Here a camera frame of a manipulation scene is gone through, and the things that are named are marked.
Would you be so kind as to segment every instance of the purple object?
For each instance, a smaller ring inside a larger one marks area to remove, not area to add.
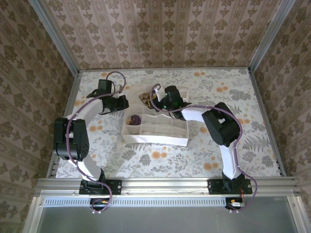
[[[129,123],[130,125],[140,125],[141,124],[141,119],[138,115],[132,115],[131,116],[131,121]]]

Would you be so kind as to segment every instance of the floral tablecloth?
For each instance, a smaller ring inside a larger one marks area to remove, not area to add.
[[[98,79],[108,72],[85,72],[79,87],[74,111],[86,96],[97,89]],[[247,69],[173,69],[123,71],[127,84],[178,85],[190,88],[190,102],[205,105],[226,103],[243,126],[243,136],[238,144],[241,168],[252,176],[279,176],[266,127]],[[122,84],[119,75],[111,79]],[[105,116],[97,115],[89,124],[89,153],[102,167],[107,177],[220,177],[222,158],[204,123],[189,123],[187,147],[164,144],[127,144],[121,136],[124,112]],[[75,168],[60,161],[57,178],[80,177]]]

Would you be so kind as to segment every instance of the wall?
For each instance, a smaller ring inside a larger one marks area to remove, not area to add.
[[[73,77],[27,1],[0,1],[0,232],[20,232]]]
[[[248,66],[280,0],[44,0],[79,69]]]
[[[311,219],[311,1],[296,0],[255,76]]]

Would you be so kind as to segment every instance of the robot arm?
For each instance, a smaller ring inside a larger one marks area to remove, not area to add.
[[[120,89],[121,86],[118,85],[114,86],[114,90],[112,90],[112,82],[110,80],[99,80],[98,89],[94,90],[87,98],[112,93],[112,91],[119,92]],[[97,114],[104,115],[120,111],[128,106],[128,101],[124,95],[119,96],[119,94],[115,94],[103,97],[85,106],[79,112],[77,118],[72,121],[69,134],[70,151],[79,169],[87,175],[83,176],[84,180],[105,181],[104,171],[95,164],[88,153],[89,141],[86,131],[88,124]],[[58,118],[54,123],[54,153],[76,166],[68,157],[65,137],[68,121],[72,116],[73,114],[66,118]]]
[[[195,120],[205,123],[203,119],[203,114],[206,112],[206,109],[200,109],[200,108],[187,108],[181,111],[182,116],[185,120]],[[211,133],[211,136],[213,137],[213,132],[210,126],[207,125],[208,130]],[[241,172],[237,170],[237,165],[234,160],[233,155],[233,149],[232,145],[226,146],[226,145],[219,145],[223,164],[224,164],[224,170],[223,173],[225,176],[227,176],[229,179],[237,178],[239,175],[241,175]]]
[[[215,105],[215,109],[207,110],[205,108],[189,107],[190,103],[183,102],[176,86],[168,86],[165,90],[154,88],[157,95],[156,110],[165,109],[171,111],[175,118],[180,120],[195,120],[204,122],[210,136],[220,147],[224,169],[223,169],[223,184],[221,188],[216,187],[218,193],[229,194],[238,192],[242,186],[248,182],[244,174],[238,169],[234,152],[233,142],[240,136],[240,128],[235,119],[230,115],[232,112],[226,104],[220,102]]]

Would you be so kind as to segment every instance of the mounting plate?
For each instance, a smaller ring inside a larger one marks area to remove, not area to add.
[[[112,195],[121,195],[122,180],[105,180],[112,191]],[[81,180],[79,194],[81,195],[109,195],[109,191],[101,184]]]
[[[219,195],[219,194],[241,194],[241,189],[244,194],[252,194],[252,186],[251,181],[249,179],[245,179],[243,183],[239,186],[239,188],[233,190],[232,192],[226,192],[223,190],[224,180],[223,179],[210,179],[207,181],[208,193],[210,195]]]

